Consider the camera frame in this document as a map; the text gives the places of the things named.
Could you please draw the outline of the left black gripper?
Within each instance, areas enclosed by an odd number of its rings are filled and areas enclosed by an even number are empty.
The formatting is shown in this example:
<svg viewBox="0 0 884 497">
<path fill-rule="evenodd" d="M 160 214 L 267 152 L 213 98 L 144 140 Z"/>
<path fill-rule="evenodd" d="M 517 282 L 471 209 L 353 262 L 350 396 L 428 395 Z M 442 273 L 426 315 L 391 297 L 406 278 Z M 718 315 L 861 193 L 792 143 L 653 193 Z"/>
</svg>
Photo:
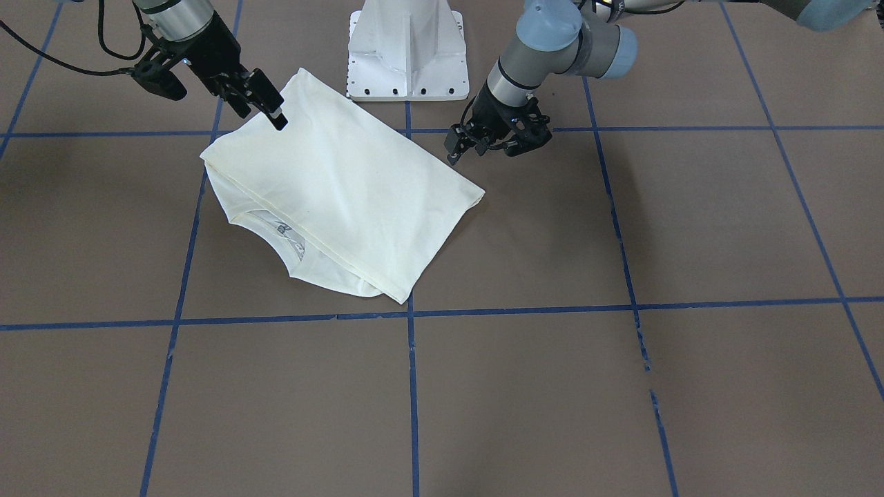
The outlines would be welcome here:
<svg viewBox="0 0 884 497">
<path fill-rule="evenodd" d="M 499 101 L 489 85 L 473 97 L 462 113 L 461 120 L 452 124 L 444 145 L 446 160 L 455 167 L 461 156 L 473 148 L 478 155 L 502 150 L 506 155 L 528 152 L 528 141 L 517 128 L 527 116 L 527 107 L 511 106 Z"/>
</svg>

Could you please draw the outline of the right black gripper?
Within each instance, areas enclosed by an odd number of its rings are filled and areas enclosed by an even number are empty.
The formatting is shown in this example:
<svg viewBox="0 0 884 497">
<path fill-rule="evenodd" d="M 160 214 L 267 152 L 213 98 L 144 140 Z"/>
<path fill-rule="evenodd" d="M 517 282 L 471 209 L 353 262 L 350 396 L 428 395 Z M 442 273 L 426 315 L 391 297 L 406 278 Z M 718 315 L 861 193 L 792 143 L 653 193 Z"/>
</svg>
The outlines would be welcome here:
<svg viewBox="0 0 884 497">
<path fill-rule="evenodd" d="M 184 51 L 192 72 L 237 116 L 247 117 L 257 110 L 281 131 L 288 124 L 282 110 L 284 98 L 261 69 L 246 69 L 240 63 L 240 54 L 239 42 L 218 14 L 213 14 L 207 26 L 186 42 Z"/>
</svg>

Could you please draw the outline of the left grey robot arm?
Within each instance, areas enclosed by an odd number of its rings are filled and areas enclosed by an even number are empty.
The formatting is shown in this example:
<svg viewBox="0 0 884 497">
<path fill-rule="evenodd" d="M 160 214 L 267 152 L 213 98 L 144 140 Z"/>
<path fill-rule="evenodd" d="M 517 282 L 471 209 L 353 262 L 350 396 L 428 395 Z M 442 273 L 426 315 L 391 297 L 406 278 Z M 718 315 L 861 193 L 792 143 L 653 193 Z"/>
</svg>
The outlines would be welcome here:
<svg viewBox="0 0 884 497">
<path fill-rule="evenodd" d="M 552 139 L 536 91 L 550 75 L 618 79 L 637 60 L 637 35 L 623 16 L 673 12 L 679 1 L 527 1 L 508 46 L 445 138 L 454 166 L 468 151 L 509 157 Z"/>
</svg>

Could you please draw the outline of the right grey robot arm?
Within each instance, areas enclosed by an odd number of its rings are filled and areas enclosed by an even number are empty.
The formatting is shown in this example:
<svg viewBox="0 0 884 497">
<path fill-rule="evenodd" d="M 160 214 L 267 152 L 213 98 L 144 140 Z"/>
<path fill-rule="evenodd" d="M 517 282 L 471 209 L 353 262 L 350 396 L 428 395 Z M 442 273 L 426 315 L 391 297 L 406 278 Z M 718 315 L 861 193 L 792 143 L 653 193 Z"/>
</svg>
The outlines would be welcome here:
<svg viewBox="0 0 884 497">
<path fill-rule="evenodd" d="M 145 91 L 173 101 L 184 99 L 186 88 L 173 73 L 174 66 L 184 63 L 237 116 L 247 117 L 256 109 L 278 131 L 287 125 L 284 98 L 261 69 L 242 65 L 239 41 L 211 2 L 136 1 L 135 7 L 148 19 L 142 32 L 151 47 L 131 77 Z"/>
</svg>

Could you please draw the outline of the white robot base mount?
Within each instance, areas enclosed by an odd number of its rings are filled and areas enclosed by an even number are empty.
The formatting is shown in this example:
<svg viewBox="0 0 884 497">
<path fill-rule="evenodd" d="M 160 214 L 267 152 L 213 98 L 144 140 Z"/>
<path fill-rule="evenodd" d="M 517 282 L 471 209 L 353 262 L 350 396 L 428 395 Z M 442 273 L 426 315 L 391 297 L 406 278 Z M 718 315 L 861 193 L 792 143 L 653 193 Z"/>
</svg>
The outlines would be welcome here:
<svg viewBox="0 0 884 497">
<path fill-rule="evenodd" d="M 366 1 L 349 16 L 353 101 L 461 101 L 470 94 L 463 17 L 448 1 Z"/>
</svg>

